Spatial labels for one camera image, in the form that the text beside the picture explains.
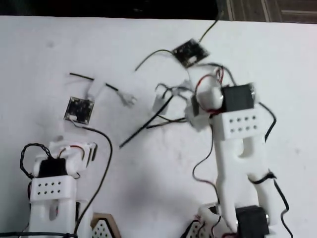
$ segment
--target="black circuit board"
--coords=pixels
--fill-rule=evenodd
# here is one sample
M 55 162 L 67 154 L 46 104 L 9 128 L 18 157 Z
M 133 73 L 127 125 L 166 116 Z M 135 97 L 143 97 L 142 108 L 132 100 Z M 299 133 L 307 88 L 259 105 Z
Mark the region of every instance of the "black circuit board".
M 93 108 L 94 102 L 71 97 L 65 112 L 64 120 L 72 120 L 88 125 Z
M 189 68 L 209 56 L 209 52 L 194 39 L 177 47 L 172 53 L 185 68 Z

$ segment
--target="cable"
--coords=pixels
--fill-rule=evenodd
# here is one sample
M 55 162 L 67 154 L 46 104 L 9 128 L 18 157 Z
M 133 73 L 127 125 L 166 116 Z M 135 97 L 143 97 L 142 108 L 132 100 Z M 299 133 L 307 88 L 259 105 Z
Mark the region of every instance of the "cable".
M 207 184 L 213 186 L 213 188 L 214 188 L 214 190 L 215 190 L 215 192 L 216 192 L 217 202 L 220 203 L 216 185 L 215 185 L 213 182 L 210 182 L 210 181 L 205 180 L 205 179 L 198 178 L 198 177 L 196 177 L 196 175 L 195 175 L 195 170 L 196 170 L 196 168 L 197 168 L 201 163 L 203 163 L 204 161 L 206 161 L 206 159 L 209 158 L 209 156 L 210 156 L 211 153 L 212 153 L 212 150 L 213 150 L 213 126 L 211 125 L 211 149 L 210 149 L 209 153 L 207 154 L 207 156 L 206 156 L 204 159 L 202 159 L 200 162 L 198 162 L 198 163 L 194 166 L 193 171 L 192 171 L 192 177 L 193 177 L 194 180 L 196 180 L 197 182 L 204 182 L 204 183 L 207 183 Z
M 143 129 L 145 129 L 169 104 L 169 102 L 172 100 L 174 96 L 170 96 L 170 98 L 164 103 L 164 105 L 154 114 L 153 117 L 151 117 L 143 126 L 141 126 L 139 129 L 137 129 L 131 136 L 129 136 L 125 141 L 123 141 L 119 148 L 122 148 L 125 146 L 130 140 L 132 140 L 135 136 L 137 136 Z
M 287 227 L 285 221 L 284 221 L 284 215 L 289 211 L 289 205 L 288 205 L 288 202 L 286 200 L 286 197 L 285 195 L 283 194 L 281 188 L 278 186 L 277 182 L 276 182 L 276 176 L 271 172 L 269 171 L 262 179 L 258 180 L 258 181 L 252 181 L 249 179 L 249 181 L 252 183 L 252 184 L 260 184 L 260 183 L 263 183 L 265 182 L 267 179 L 273 179 L 273 182 L 274 182 L 274 186 L 278 192 L 278 194 L 280 195 L 280 197 L 282 198 L 283 202 L 284 202 L 284 205 L 285 205 L 285 210 L 283 210 L 281 212 L 281 221 L 282 221 L 282 224 L 284 226 L 284 228 L 287 230 L 287 232 L 289 233 L 289 235 L 291 236 L 291 238 L 293 238 L 293 234 L 291 232 L 291 230 Z
M 273 122 L 272 122 L 272 124 L 270 125 L 269 129 L 267 130 L 267 132 L 266 132 L 266 134 L 265 134 L 265 136 L 264 136 L 264 139 L 265 139 L 265 142 L 266 142 L 268 136 L 269 136 L 270 133 L 272 132 L 272 130 L 273 130 L 273 128 L 274 128 L 274 126 L 275 126 L 275 124 L 276 124 L 276 122 L 277 122 L 277 118 L 276 118 L 275 114 L 274 114 L 264 103 L 259 102 L 259 104 L 260 104 L 265 110 L 267 110 L 268 113 L 270 113 L 271 116 L 273 117 Z
M 20 169 L 22 170 L 22 172 L 29 178 L 29 179 L 32 179 L 34 178 L 34 176 L 27 172 L 26 169 L 24 168 L 24 165 L 23 165 L 23 160 L 24 160 L 24 156 L 25 156 L 25 151 L 28 147 L 31 147 L 31 146 L 37 146 L 37 147 L 40 147 L 48 156 L 48 159 L 54 159 L 53 156 L 51 155 L 51 152 L 50 150 L 43 144 L 40 144 L 40 143 L 30 143 L 30 144 L 27 144 L 26 146 L 24 146 L 23 150 L 21 151 L 21 158 L 20 158 Z
M 159 118 L 162 118 L 162 119 L 164 119 L 164 120 L 167 120 L 167 121 L 174 121 L 174 120 L 168 119 L 168 118 L 166 118 L 166 117 L 163 117 L 163 116 L 161 116 L 161 115 L 158 115 L 158 117 L 159 117 Z
M 186 118 L 179 118 L 179 119 L 170 120 L 170 121 L 167 121 L 167 122 L 162 122 L 162 123 L 155 124 L 155 125 L 148 125 L 146 127 L 146 129 L 152 129 L 152 128 L 155 128 L 155 127 L 164 126 L 164 125 L 168 125 L 168 124 L 171 124 L 171 123 L 185 123 L 185 122 L 187 122 Z
M 144 64 L 144 62 L 148 60 L 148 58 L 150 58 L 152 55 L 154 55 L 154 54 L 156 54 L 156 53 L 158 53 L 158 52 L 168 52 L 168 53 L 170 53 L 171 55 L 175 56 L 175 55 L 173 54 L 173 52 L 172 52 L 172 51 L 169 51 L 169 50 L 161 49 L 161 50 L 154 51 L 153 53 L 151 53 L 151 54 L 149 54 L 148 56 L 146 56 L 145 59 L 142 60 L 141 63 L 139 63 L 139 65 L 135 68 L 134 71 L 137 71 L 137 70 Z
M 29 225 L 30 225 L 30 223 L 28 222 L 22 232 L 25 232 L 26 229 L 28 229 Z
M 197 231 L 197 236 L 198 236 L 198 237 L 199 237 L 200 231 L 205 227 L 205 225 L 206 225 L 206 222 L 204 222 L 204 223 L 202 224 L 202 226 L 199 227 L 199 229 L 198 229 L 198 231 Z
M 78 76 L 78 77 L 81 77 L 81 78 L 86 78 L 86 79 L 89 79 L 89 80 L 91 80 L 91 81 L 94 81 L 94 80 L 95 80 L 94 78 L 87 77 L 87 76 L 84 76 L 84 75 L 80 75 L 80 74 L 77 74 L 77 73 L 69 73 L 69 75 Z M 114 86 L 112 86 L 112 85 L 110 85 L 110 84 L 108 84 L 108 83 L 106 83 L 106 86 L 107 86 L 108 88 L 111 88 L 113 91 L 116 91 L 116 92 L 119 91 L 118 88 L 116 88 L 116 87 L 114 87 Z
M 108 159 L 108 163 L 107 163 L 107 166 L 106 166 L 106 170 L 105 170 L 105 173 L 100 181 L 100 184 L 96 190 L 96 192 L 94 193 L 94 195 L 92 196 L 92 198 L 90 199 L 90 201 L 88 202 L 87 206 L 85 207 L 84 211 L 81 213 L 80 217 L 78 218 L 77 220 L 77 223 L 76 223 L 76 226 L 75 226 L 75 229 L 74 229 L 74 233 L 76 234 L 77 231 L 78 231 L 78 228 L 79 228 L 79 225 L 80 225 L 80 222 L 81 220 L 83 219 L 85 213 L 87 212 L 88 208 L 90 207 L 90 205 L 92 204 L 92 202 L 94 201 L 94 199 L 96 198 L 96 196 L 98 195 L 103 183 L 104 183 L 104 180 L 105 180 L 105 177 L 107 175 L 107 172 L 109 170 L 109 167 L 110 167 L 110 163 L 111 163 L 111 159 L 112 159 L 112 153 L 113 153 L 113 147 L 112 147 L 112 142 L 110 140 L 110 138 L 104 134 L 103 132 L 99 131 L 99 130 L 96 130 L 96 129 L 93 129 L 93 128 L 90 128 L 90 127 L 85 127 L 85 126 L 79 126 L 77 125 L 73 120 L 71 121 L 75 127 L 77 128 L 82 128 L 82 129 L 85 129 L 85 130 L 89 130 L 89 131 L 92 131 L 92 132 L 95 132 L 95 133 L 98 133 L 100 135 L 102 135 L 104 138 L 107 139 L 108 143 L 109 143 L 109 146 L 110 146 L 110 155 L 109 155 L 109 159 Z
M 223 16 L 223 11 L 218 14 L 218 16 L 216 17 L 216 19 L 213 22 L 213 24 L 204 32 L 204 34 L 201 36 L 201 38 L 199 40 L 199 43 L 203 40 L 205 35 L 217 24 L 217 22 L 222 18 L 222 16 Z
M 32 185 L 32 182 L 29 182 L 29 184 L 28 184 L 28 198 L 29 198 L 29 200 L 31 197 L 31 185 Z
M 74 178 L 74 179 L 76 179 L 76 180 L 77 180 L 77 179 L 80 179 L 80 177 L 81 177 L 78 172 L 77 172 L 77 175 L 78 175 L 78 177 L 77 177 L 77 178 Z
M 284 202 L 284 205 L 285 205 L 285 210 L 283 210 L 283 211 L 281 212 L 281 221 L 282 221 L 282 224 L 283 224 L 284 228 L 287 230 L 287 232 L 289 233 L 289 235 L 291 236 L 291 238 L 293 238 L 294 236 L 293 236 L 291 230 L 288 228 L 288 226 L 286 225 L 286 223 L 285 223 L 285 221 L 284 221 L 284 215 L 289 211 L 288 202 L 287 202 L 286 197 L 284 196 L 284 194 L 283 194 L 281 188 L 278 186 L 278 184 L 277 184 L 277 182 L 276 182 L 275 179 L 274 179 L 274 186 L 275 186 L 275 188 L 276 188 L 278 194 L 281 196 L 281 198 L 282 198 L 282 200 L 283 200 L 283 202 Z
M 220 221 L 221 221 L 221 216 L 219 216 L 218 221 L 215 224 L 213 224 L 213 226 L 211 227 L 211 238 L 215 237 L 213 230 L 220 223 Z
M 57 232 L 5 232 L 0 233 L 0 237 L 34 237 L 34 236 L 51 236 L 51 237 L 63 237 L 77 238 L 77 234 L 69 234 L 69 233 L 57 233 Z
M 168 53 L 170 53 L 172 56 L 175 57 L 175 55 L 173 54 L 173 52 L 172 52 L 172 51 L 169 51 L 169 50 L 161 49 L 161 50 L 154 51 L 153 53 L 151 53 L 151 54 L 149 54 L 148 56 L 146 56 L 145 59 L 142 60 L 141 63 L 139 63 L 139 65 L 134 69 L 134 71 L 136 72 L 136 71 L 144 64 L 144 62 L 148 60 L 148 58 L 150 58 L 152 55 L 154 55 L 154 54 L 156 54 L 156 53 L 158 53 L 158 52 L 168 52 Z M 190 80 L 189 72 L 188 72 L 188 70 L 187 70 L 186 68 L 185 68 L 185 70 L 186 70 L 186 72 L 187 72 L 187 74 L 188 74 L 188 79 Z

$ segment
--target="perforated plastic plate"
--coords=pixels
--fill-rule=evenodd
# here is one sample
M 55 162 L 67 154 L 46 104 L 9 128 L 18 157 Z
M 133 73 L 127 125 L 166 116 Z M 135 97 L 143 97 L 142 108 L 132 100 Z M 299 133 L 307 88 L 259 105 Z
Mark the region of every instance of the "perforated plastic plate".
M 76 180 L 71 176 L 34 178 L 32 180 L 31 201 L 75 197 Z
M 106 220 L 99 220 L 93 229 L 93 238 L 114 238 Z

